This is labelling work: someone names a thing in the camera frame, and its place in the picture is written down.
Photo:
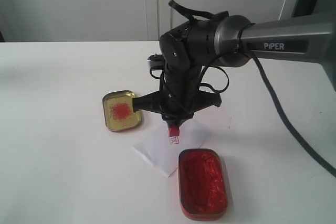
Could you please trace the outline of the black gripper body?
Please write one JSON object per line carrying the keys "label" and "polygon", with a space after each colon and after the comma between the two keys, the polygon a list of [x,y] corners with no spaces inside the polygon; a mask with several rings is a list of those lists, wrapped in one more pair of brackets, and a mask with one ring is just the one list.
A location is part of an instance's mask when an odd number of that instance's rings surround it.
{"label": "black gripper body", "polygon": [[133,111],[149,111],[169,116],[176,121],[183,116],[192,115],[210,106],[221,105],[221,95],[201,91],[199,75],[202,67],[191,67],[185,72],[178,72],[165,64],[159,80],[159,90],[133,99]]}

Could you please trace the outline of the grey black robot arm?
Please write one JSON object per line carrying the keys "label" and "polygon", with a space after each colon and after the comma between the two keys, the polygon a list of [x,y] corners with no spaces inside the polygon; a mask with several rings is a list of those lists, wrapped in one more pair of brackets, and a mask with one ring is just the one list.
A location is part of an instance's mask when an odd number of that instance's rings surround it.
{"label": "grey black robot arm", "polygon": [[219,92],[201,91],[210,66],[241,67],[251,57],[318,63],[335,83],[335,18],[300,16],[253,24],[240,15],[195,20],[164,33],[154,67],[162,70],[157,92],[133,99],[133,110],[158,113],[180,126],[195,112],[220,106]]}

